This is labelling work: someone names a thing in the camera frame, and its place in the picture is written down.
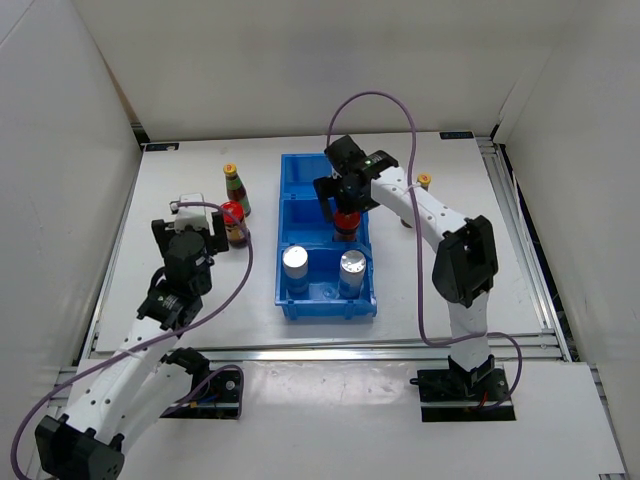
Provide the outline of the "black corner label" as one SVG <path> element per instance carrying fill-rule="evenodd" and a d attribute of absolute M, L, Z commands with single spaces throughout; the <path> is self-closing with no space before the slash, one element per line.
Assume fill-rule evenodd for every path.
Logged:
<path fill-rule="evenodd" d="M 464 140 L 475 138 L 471 131 L 441 131 L 439 136 L 442 140 Z"/>
<path fill-rule="evenodd" d="M 144 148 L 145 152 L 168 152 L 176 151 L 179 149 L 180 144 L 178 142 L 169 143 L 150 143 Z"/>

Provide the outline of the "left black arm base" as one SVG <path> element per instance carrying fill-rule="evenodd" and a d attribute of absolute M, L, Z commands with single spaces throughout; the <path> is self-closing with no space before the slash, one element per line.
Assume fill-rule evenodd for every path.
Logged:
<path fill-rule="evenodd" d="M 164 412 L 163 418 L 191 420 L 239 420 L 242 415 L 244 371 L 225 365 L 195 383 L 195 392 Z"/>

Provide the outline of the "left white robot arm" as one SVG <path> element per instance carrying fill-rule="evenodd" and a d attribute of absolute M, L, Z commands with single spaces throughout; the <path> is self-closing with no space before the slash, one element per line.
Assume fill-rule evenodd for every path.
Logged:
<path fill-rule="evenodd" d="M 35 429 L 42 469 L 57 479 L 115 479 L 135 440 L 172 404 L 198 400 L 210 386 L 209 363 L 174 346 L 212 289 L 214 256 L 229 249 L 225 212 L 180 200 L 175 218 L 151 224 L 163 265 L 153 275 L 120 349 L 59 417 Z"/>

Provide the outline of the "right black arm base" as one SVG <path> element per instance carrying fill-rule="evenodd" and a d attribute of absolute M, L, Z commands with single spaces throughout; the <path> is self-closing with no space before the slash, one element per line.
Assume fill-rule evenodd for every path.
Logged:
<path fill-rule="evenodd" d="M 506 396 L 503 368 L 496 368 L 470 391 L 449 370 L 418 370 L 409 380 L 418 388 L 423 423 L 510 422 L 515 409 Z"/>

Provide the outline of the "right black corner label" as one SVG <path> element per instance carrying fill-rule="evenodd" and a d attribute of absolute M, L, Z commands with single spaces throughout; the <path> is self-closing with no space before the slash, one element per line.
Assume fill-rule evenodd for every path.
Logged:
<path fill-rule="evenodd" d="M 471 131 L 441 131 L 439 136 L 442 140 L 464 140 L 475 138 Z"/>

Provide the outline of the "yellow-cap sauce bottle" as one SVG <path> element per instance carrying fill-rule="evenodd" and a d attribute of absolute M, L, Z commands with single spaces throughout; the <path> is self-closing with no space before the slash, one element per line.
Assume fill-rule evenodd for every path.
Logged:
<path fill-rule="evenodd" d="M 230 201 L 238 202 L 246 216 L 251 214 L 251 206 L 246 188 L 242 182 L 237 166 L 234 163 L 227 163 L 223 166 L 227 197 Z"/>
<path fill-rule="evenodd" d="M 409 185 L 410 188 L 420 188 L 424 191 L 429 191 L 432 177 L 428 173 L 420 173 L 417 175 L 416 180 Z"/>

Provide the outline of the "left aluminium side rail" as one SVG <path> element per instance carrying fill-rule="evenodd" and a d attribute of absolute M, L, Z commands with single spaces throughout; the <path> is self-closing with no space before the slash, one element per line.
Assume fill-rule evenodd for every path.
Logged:
<path fill-rule="evenodd" d="M 108 293 L 112 281 L 113 270 L 115 262 L 117 260 L 125 223 L 133 199 L 136 181 L 139 176 L 142 156 L 143 153 L 139 152 L 136 159 L 134 160 L 134 168 L 133 173 L 131 174 L 131 180 L 126 183 L 126 196 L 123 200 L 122 206 L 118 207 L 115 210 L 115 212 L 118 214 L 118 216 L 116 217 L 116 219 L 118 220 L 116 224 L 116 230 L 107 243 L 107 262 L 100 271 L 99 276 L 97 277 L 97 290 L 92 297 L 92 302 L 90 304 L 91 309 L 89 311 L 88 319 L 82 324 L 84 329 L 82 331 L 81 342 L 74 348 L 73 356 L 69 361 L 69 365 L 71 367 L 77 367 L 79 365 L 79 362 L 92 351 L 96 326 L 99 323 L 106 294 Z"/>

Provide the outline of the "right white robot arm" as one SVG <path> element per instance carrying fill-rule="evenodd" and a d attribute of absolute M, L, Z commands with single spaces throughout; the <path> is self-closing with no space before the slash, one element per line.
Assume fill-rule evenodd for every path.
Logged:
<path fill-rule="evenodd" d="M 498 272 L 491 222 L 450 208 L 411 180 L 391 155 L 367 154 L 350 136 L 324 153 L 333 172 L 313 185 L 325 219 L 383 206 L 414 228 L 417 247 L 434 251 L 431 279 L 447 303 L 452 338 L 449 387 L 460 399 L 476 397 L 495 365 L 487 339 L 487 305 Z"/>

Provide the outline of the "silver-top shaker can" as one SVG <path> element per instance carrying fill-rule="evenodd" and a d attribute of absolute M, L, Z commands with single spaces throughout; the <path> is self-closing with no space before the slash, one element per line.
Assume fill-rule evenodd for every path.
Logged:
<path fill-rule="evenodd" d="M 364 282 L 366 256 L 360 250 L 344 252 L 339 263 L 339 294 L 347 299 L 357 298 Z"/>
<path fill-rule="evenodd" d="M 291 294 L 302 294 L 308 289 L 308 252 L 300 245 L 287 247 L 282 254 L 285 284 Z"/>

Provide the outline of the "right aluminium side rail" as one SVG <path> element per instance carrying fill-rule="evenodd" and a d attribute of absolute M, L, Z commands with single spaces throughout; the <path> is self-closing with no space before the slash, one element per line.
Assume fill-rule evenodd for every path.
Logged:
<path fill-rule="evenodd" d="M 489 137 L 478 137 L 476 142 L 542 329 L 554 334 L 563 360 L 577 362 L 578 346 L 506 147 Z"/>

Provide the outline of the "aluminium side rail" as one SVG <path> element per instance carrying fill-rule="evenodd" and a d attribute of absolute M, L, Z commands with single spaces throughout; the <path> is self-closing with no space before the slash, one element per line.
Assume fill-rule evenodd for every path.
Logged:
<path fill-rule="evenodd" d="M 133 199 L 136 181 L 139 176 L 142 156 L 143 153 L 139 152 L 136 159 L 134 160 L 134 168 L 133 173 L 131 174 L 131 180 L 126 183 L 126 196 L 123 200 L 122 206 L 118 207 L 115 210 L 115 212 L 118 214 L 118 216 L 116 217 L 116 219 L 118 220 L 116 224 L 116 230 L 107 243 L 107 262 L 100 271 L 99 276 L 97 277 L 97 290 L 92 297 L 92 302 L 90 304 L 91 309 L 89 311 L 88 319 L 82 324 L 84 329 L 82 331 L 81 342 L 74 348 L 73 356 L 69 361 L 69 365 L 71 367 L 77 367 L 79 365 L 79 362 L 92 351 L 96 326 L 99 323 L 106 294 L 108 293 L 112 281 L 113 270 L 115 262 L 117 260 L 125 223 Z"/>
<path fill-rule="evenodd" d="M 578 346 L 506 147 L 489 137 L 478 137 L 476 142 L 542 329 L 554 334 L 563 360 L 577 362 Z"/>

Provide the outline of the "blue three-compartment plastic bin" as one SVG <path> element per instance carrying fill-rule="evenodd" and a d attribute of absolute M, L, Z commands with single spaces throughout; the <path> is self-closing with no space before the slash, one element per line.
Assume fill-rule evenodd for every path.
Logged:
<path fill-rule="evenodd" d="M 375 316 L 368 215 L 361 216 L 353 242 L 335 241 L 334 226 L 325 221 L 313 186 L 315 179 L 332 173 L 327 158 L 321 153 L 283 154 L 280 167 L 275 304 L 289 320 Z M 283 264 L 284 251 L 291 246 L 301 246 L 308 253 L 308 288 L 300 293 L 290 291 Z M 339 263 L 343 253 L 352 249 L 364 254 L 366 270 L 359 296 L 348 299 L 339 293 Z"/>

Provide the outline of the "red-lid sauce jar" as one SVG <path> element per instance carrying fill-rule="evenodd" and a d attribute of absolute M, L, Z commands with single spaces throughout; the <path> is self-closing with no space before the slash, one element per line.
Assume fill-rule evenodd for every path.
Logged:
<path fill-rule="evenodd" d="M 245 212 L 243 206 L 237 201 L 227 201 L 221 205 L 223 220 L 226 230 L 226 237 L 229 245 L 234 248 L 241 248 L 247 244 Z"/>
<path fill-rule="evenodd" d="M 335 242 L 355 242 L 360 223 L 361 214 L 359 212 L 347 214 L 337 210 L 333 217 L 333 240 Z"/>

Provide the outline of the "aluminium front rail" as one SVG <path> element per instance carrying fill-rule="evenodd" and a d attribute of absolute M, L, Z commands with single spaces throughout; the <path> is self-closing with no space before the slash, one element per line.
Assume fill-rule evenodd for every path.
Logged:
<path fill-rule="evenodd" d="M 558 337 L 551 331 L 516 335 L 525 360 L 566 360 L 566 352 Z M 79 359 L 106 359 L 117 347 L 98 346 L 97 335 L 84 346 Z M 489 341 L 496 360 L 517 358 L 515 346 L 504 338 Z M 346 340 L 346 339 L 286 339 L 271 342 L 248 340 L 214 342 L 212 338 L 183 337 L 176 345 L 192 347 L 212 360 L 218 361 L 445 361 L 449 347 L 428 347 L 417 339 Z"/>

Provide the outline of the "left black corner label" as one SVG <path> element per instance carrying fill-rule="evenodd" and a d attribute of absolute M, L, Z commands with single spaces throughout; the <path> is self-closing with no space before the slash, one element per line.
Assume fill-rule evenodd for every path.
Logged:
<path fill-rule="evenodd" d="M 176 151 L 179 149 L 180 144 L 178 142 L 169 143 L 150 143 L 144 148 L 145 152 L 168 152 Z"/>

